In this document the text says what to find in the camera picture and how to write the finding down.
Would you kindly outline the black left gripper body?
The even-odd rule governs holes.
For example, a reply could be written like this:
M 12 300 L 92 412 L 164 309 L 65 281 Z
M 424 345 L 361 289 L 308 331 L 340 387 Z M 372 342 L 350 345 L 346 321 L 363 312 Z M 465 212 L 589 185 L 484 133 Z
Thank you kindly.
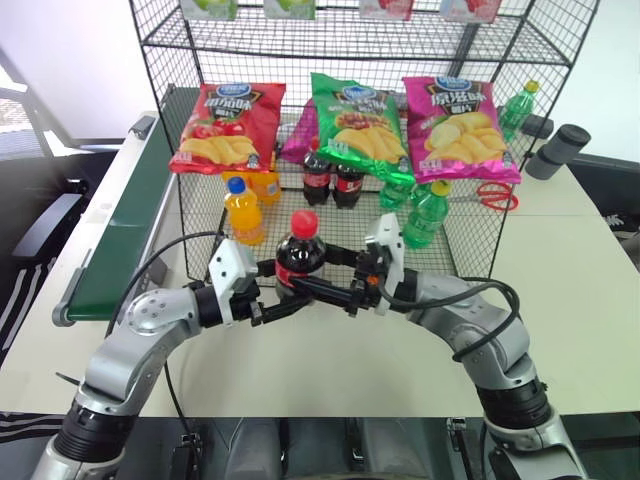
M 259 301 L 261 291 L 255 280 L 251 280 L 242 292 L 235 292 L 230 300 L 234 321 L 249 320 L 252 327 L 264 323 L 264 304 Z

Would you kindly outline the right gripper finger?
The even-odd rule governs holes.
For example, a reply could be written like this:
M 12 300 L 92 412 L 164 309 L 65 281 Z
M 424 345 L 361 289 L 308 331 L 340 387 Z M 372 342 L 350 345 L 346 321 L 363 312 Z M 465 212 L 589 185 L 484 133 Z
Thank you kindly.
M 319 278 L 294 278 L 293 289 L 300 295 L 311 297 L 342 308 L 357 308 L 358 302 L 349 289 L 337 287 Z
M 334 244 L 326 244 L 325 260 L 332 265 L 356 266 L 359 255 L 359 251 L 350 250 Z

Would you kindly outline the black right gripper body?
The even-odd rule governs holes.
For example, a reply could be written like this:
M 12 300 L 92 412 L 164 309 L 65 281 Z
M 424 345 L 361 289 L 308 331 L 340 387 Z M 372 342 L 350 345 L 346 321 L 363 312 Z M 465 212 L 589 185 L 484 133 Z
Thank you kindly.
M 368 310 L 378 306 L 381 299 L 379 280 L 386 274 L 385 258 L 376 252 L 352 252 L 347 265 L 354 269 L 354 273 L 345 311 L 350 316 L 356 316 L 360 309 Z

